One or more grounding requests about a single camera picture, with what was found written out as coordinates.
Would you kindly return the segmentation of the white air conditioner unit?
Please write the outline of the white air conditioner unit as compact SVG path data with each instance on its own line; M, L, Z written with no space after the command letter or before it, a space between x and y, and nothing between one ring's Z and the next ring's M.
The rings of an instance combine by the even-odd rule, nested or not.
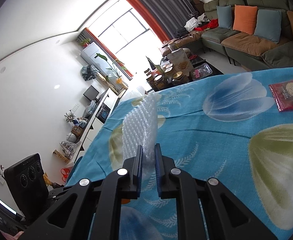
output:
M81 57L89 64L97 64L99 66L108 67L107 61L97 56L97 54L101 54L106 57L106 54L101 50L99 46L97 46L94 42L84 48L81 52Z

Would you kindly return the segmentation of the green sectional sofa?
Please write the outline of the green sectional sofa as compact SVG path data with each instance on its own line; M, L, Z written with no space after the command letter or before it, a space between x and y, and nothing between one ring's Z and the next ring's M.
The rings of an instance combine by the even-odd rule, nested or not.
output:
M203 4L208 23L164 43L178 48L196 43L238 62L247 70L293 67L293 2L290 0L212 0Z

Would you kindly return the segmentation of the blue floral tablecloth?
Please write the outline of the blue floral tablecloth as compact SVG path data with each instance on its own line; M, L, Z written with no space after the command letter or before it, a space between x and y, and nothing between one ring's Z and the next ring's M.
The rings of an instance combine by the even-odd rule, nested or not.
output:
M162 154L194 178L217 178L278 239L293 236L293 110L279 112L268 86L291 80L293 67L217 75L156 93ZM122 123L143 99L115 108L68 186L122 167ZM141 197L122 206L119 239L177 239L175 200L158 197L154 165L143 171Z

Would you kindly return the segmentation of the blue cushion middle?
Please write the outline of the blue cushion middle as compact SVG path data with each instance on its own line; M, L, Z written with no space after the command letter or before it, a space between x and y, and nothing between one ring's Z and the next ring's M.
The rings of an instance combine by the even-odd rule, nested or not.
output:
M278 43L281 35L281 12L259 9L254 36Z

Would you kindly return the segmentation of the potted green plant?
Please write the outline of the potted green plant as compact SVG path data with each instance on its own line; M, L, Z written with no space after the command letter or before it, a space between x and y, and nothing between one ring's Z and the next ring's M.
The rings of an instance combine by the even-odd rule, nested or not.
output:
M120 64L122 63L121 61L119 61L119 59L115 59L115 60L112 60L112 63L110 63L108 61L108 58L100 53L96 53L95 55L95 59L97 58L101 58L103 59L104 61L106 61L106 63L109 65L109 68L107 68L108 70L112 71L113 72L113 75L111 75L111 77L114 77L116 78L116 83L119 84L119 85L122 85L122 87L124 89L127 89L128 86L127 84L122 80L122 76L121 74L119 74L118 72L118 68L117 68L117 64Z

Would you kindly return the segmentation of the orange cushion far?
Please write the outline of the orange cushion far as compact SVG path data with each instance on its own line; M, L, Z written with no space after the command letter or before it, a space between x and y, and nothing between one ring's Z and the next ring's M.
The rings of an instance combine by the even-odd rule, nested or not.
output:
M258 7L235 5L233 29L253 35L257 24Z

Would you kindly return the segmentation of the white tv cabinet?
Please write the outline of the white tv cabinet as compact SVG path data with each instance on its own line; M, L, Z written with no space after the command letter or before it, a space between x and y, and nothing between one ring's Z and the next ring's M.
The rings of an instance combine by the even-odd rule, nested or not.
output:
M93 142L102 126L106 122L106 119L111 115L116 104L119 102L119 99L123 96L126 90L120 92L119 95L116 95L110 88L103 93L99 104L96 107L96 110L90 116L88 123L82 132L82 135L79 137L79 145L75 151L75 154L71 160L71 163L75 164L76 161L82 157L88 150L90 144ZM105 120L100 118L98 115L101 114L103 108L106 108L106 117Z

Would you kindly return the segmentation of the cluttered coffee table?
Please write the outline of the cluttered coffee table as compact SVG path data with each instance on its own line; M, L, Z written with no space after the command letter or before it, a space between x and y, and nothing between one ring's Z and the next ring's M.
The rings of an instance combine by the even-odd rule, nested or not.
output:
M151 59L148 62L150 67L144 71L146 82L155 92L222 74L188 48L172 51L162 59L160 65L154 64Z

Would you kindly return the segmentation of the white foam net sleeve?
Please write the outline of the white foam net sleeve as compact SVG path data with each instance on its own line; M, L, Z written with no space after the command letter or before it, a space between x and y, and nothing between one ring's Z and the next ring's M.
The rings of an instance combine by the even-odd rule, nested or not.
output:
M155 166L155 144L158 131L157 103L161 96L151 93L123 121L122 143L123 159L134 157L137 147L142 146L142 177L151 176Z

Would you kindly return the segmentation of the grey orange curtain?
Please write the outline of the grey orange curtain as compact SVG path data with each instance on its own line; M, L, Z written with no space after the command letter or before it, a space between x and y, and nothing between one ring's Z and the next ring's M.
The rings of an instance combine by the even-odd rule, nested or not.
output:
M197 15L192 0L126 0L147 22L161 42L174 38L174 32Z

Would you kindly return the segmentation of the red clothes on sofa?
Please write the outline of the red clothes on sofa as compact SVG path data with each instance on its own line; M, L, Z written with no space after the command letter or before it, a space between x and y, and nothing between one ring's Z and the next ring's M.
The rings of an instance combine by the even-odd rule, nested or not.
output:
M205 30L217 28L218 26L219 26L218 19L212 19L211 21L209 21L208 23L206 23L200 27L195 27L194 30L205 31Z

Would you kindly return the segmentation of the red oat snack packet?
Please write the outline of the red oat snack packet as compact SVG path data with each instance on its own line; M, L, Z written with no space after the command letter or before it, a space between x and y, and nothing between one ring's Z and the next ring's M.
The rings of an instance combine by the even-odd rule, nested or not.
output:
M268 86L280 112L293 110L293 80Z

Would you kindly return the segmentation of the blue cushion far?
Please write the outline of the blue cushion far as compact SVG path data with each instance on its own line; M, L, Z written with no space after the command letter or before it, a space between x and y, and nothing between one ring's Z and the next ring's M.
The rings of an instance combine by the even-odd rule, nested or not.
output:
M217 6L217 16L219 28L232 29L232 7L228 6Z

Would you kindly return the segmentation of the blue cushion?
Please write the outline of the blue cushion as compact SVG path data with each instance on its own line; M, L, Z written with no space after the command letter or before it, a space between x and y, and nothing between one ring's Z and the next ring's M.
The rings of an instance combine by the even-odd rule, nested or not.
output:
M281 35L281 12L259 9L254 36L278 43Z
M217 6L217 16L219 28L232 29L232 7L228 6Z

